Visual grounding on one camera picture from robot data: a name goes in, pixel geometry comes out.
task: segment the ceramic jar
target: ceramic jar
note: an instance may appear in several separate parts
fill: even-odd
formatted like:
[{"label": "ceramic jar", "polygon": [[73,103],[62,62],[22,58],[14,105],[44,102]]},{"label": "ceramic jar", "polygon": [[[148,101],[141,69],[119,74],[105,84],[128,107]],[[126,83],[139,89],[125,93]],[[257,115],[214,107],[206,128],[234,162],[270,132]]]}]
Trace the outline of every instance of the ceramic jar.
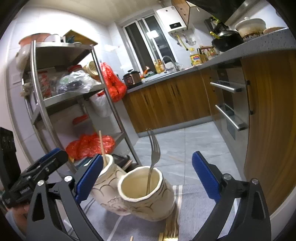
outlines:
[{"label": "ceramic jar", "polygon": [[106,155],[106,161],[108,164],[101,171],[91,194],[108,211],[121,216],[129,215],[129,208],[124,205],[117,190],[118,181],[126,172],[114,163],[111,155]]},{"label": "ceramic jar", "polygon": [[175,195],[171,184],[157,168],[151,174],[150,190],[146,195],[148,166],[138,167],[122,176],[118,192],[132,214],[148,221],[166,219],[175,207]]}]

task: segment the metal shelving rack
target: metal shelving rack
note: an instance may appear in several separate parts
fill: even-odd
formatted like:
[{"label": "metal shelving rack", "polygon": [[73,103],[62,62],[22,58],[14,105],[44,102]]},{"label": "metal shelving rack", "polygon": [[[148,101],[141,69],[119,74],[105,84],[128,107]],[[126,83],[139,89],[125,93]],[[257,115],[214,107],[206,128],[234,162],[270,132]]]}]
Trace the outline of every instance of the metal shelving rack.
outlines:
[{"label": "metal shelving rack", "polygon": [[[84,59],[89,53],[91,53],[99,77],[101,79],[101,84],[94,86],[89,93],[81,94],[74,92],[66,92],[59,94],[48,99],[43,99],[37,70],[46,69],[55,67],[59,70],[66,70],[68,66],[78,64],[82,59]],[[27,62],[27,65],[24,70],[24,75],[30,72],[31,81],[33,84],[33,94],[32,96],[25,97],[25,103],[27,111],[33,126],[34,132],[44,150],[45,153],[50,151],[49,147],[46,145],[46,142],[42,139],[38,129],[37,122],[43,121],[46,130],[48,131],[50,138],[52,139],[54,145],[58,148],[64,149],[61,141],[58,138],[56,131],[50,121],[49,116],[61,111],[65,108],[68,108],[74,104],[79,104],[82,111],[85,114],[88,114],[87,108],[85,107],[85,100],[95,93],[104,90],[111,110],[115,116],[117,124],[121,130],[120,133],[113,135],[115,139],[116,146],[125,139],[132,155],[135,158],[137,164],[141,165],[141,162],[133,148],[133,145],[124,129],[124,126],[121,122],[121,119],[118,115],[118,112],[114,106],[114,103],[111,99],[111,96],[108,92],[108,89],[105,85],[105,80],[102,75],[101,68],[94,50],[93,45],[80,45],[80,44],[70,44],[70,43],[57,43],[57,42],[42,42],[36,43],[36,41],[31,42],[30,46],[30,61]],[[33,102],[36,107],[33,109],[31,98],[34,98]],[[71,161],[67,162],[67,166],[72,173],[76,172],[76,167]]]}]

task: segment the screw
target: screw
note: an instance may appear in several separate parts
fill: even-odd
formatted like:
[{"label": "screw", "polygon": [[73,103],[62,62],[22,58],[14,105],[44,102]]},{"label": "screw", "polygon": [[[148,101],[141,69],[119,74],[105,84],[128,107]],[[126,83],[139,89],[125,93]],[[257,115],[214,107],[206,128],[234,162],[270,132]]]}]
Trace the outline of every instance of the screw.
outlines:
[{"label": "screw", "polygon": [[231,180],[232,179],[232,176],[230,175],[230,174],[228,174],[228,173],[226,173],[226,174],[224,174],[223,175],[223,178],[225,179],[225,180]]},{"label": "screw", "polygon": [[43,180],[40,180],[39,182],[37,182],[37,185],[38,186],[42,186],[44,184],[44,181]]},{"label": "screw", "polygon": [[258,181],[258,179],[256,179],[256,178],[253,178],[253,179],[252,179],[252,183],[254,183],[254,184],[256,185],[256,184],[258,184],[258,183],[259,183],[259,181]]},{"label": "screw", "polygon": [[66,177],[64,178],[64,180],[65,180],[66,182],[69,182],[69,181],[72,180],[72,177],[71,177],[71,176],[66,176]]}]

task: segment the white ceiling panel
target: white ceiling panel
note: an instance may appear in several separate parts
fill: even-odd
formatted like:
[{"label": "white ceiling panel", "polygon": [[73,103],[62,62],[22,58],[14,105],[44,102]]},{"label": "white ceiling panel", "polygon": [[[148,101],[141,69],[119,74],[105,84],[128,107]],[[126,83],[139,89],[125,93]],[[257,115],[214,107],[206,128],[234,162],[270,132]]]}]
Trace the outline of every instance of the white ceiling panel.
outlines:
[{"label": "white ceiling panel", "polygon": [[108,25],[157,4],[157,0],[31,0],[29,4],[72,12]]}]

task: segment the gray countertop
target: gray countertop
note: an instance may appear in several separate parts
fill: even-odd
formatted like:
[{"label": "gray countertop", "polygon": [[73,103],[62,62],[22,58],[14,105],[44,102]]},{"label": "gray countertop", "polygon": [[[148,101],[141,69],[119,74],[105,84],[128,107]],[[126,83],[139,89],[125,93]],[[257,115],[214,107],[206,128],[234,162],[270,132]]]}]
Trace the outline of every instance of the gray countertop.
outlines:
[{"label": "gray countertop", "polygon": [[280,29],[270,34],[262,35],[258,38],[252,39],[248,42],[240,44],[212,59],[204,64],[194,66],[192,68],[175,72],[172,74],[163,75],[159,78],[155,78],[149,82],[143,83],[137,87],[134,87],[127,91],[127,93],[134,92],[136,90],[145,88],[147,86],[159,83],[161,81],[171,79],[176,76],[188,74],[200,69],[204,69],[219,63],[223,63],[232,59],[255,55],[259,53],[265,53],[277,50],[296,50],[296,40],[288,28]]}]

